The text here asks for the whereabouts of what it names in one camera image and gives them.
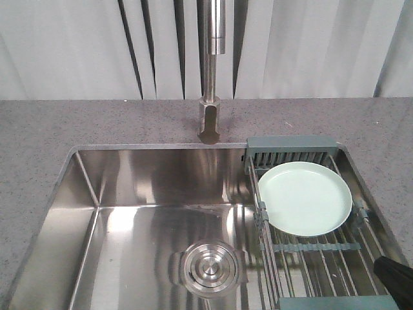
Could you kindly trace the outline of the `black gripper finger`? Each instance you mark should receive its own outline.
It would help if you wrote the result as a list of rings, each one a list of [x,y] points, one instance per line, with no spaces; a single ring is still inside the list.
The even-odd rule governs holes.
[[[374,261],[374,274],[386,287],[399,309],[412,309],[412,268],[380,256]]]

